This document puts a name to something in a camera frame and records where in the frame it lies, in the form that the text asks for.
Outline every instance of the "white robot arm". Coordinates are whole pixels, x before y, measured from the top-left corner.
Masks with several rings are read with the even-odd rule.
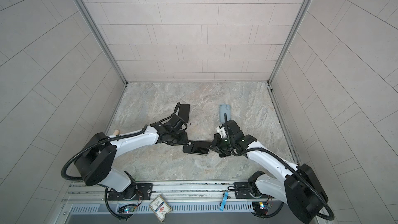
[[[244,135],[234,120],[225,121],[218,127],[212,142],[190,141],[185,129],[182,129],[183,125],[187,126],[186,122],[175,114],[178,107],[179,104],[170,117],[150,127],[146,125],[142,130],[117,136],[106,136],[102,132],[94,135],[82,151],[65,164],[61,176],[67,180],[84,180],[87,186],[98,184],[112,188],[123,199],[129,200],[136,193],[136,182],[127,172],[118,171],[112,166],[114,159],[147,145],[183,145],[185,153],[206,155],[212,150],[220,157],[244,156],[259,163],[276,179],[264,172],[256,172],[248,180],[252,196],[271,195],[281,200],[304,223],[310,222],[315,215],[334,218],[327,205],[326,193],[309,166],[298,166],[272,153],[255,137]],[[66,174],[72,162],[75,162],[82,177]],[[326,208],[329,216],[318,213],[322,207]]]

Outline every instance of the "gray marble surface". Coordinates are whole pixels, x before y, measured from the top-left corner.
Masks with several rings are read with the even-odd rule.
[[[292,161],[264,82],[131,83],[128,84],[108,134],[141,129],[169,116],[176,105],[191,105],[190,140],[212,140],[219,122],[219,105],[231,105],[231,118],[245,135],[256,137],[277,155]],[[185,154],[182,146],[141,147],[115,159],[113,166],[135,180],[246,179],[263,167],[244,157],[220,158]]]

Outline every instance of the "blue strap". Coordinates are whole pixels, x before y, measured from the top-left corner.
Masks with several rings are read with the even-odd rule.
[[[224,198],[222,199],[222,202],[221,202],[221,206],[220,206],[220,211],[223,211],[224,210],[224,207],[225,207],[225,203],[226,203],[226,199],[228,198],[228,192],[226,191],[225,193],[224,193]]]

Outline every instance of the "white tiled wall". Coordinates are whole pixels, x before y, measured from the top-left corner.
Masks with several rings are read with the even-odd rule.
[[[0,5],[0,219],[42,224],[123,83],[72,0]]]
[[[303,0],[84,1],[137,82],[268,80]]]
[[[312,0],[272,84],[334,223],[398,221],[397,12],[398,0]]]

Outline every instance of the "black smartphone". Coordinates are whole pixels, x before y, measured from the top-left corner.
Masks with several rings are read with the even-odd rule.
[[[180,104],[180,108],[178,109],[178,116],[182,118],[185,123],[189,122],[189,109],[191,108],[190,104]]]

